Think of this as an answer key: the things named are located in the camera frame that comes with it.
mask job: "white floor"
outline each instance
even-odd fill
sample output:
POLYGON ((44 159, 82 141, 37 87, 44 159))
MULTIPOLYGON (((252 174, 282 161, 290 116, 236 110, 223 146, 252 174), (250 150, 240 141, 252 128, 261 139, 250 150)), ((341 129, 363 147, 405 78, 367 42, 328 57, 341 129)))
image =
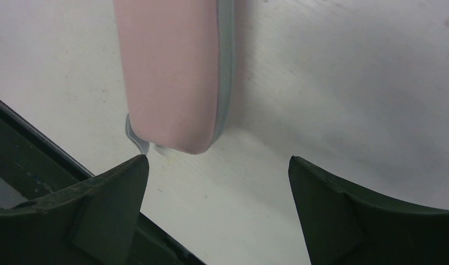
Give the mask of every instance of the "white floor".
MULTIPOLYGON (((152 151, 142 212, 209 265, 309 264, 291 155, 449 209, 449 0, 236 0, 239 80, 205 154, 152 151)), ((113 4, 0 0, 0 99, 93 173, 137 154, 113 4)))

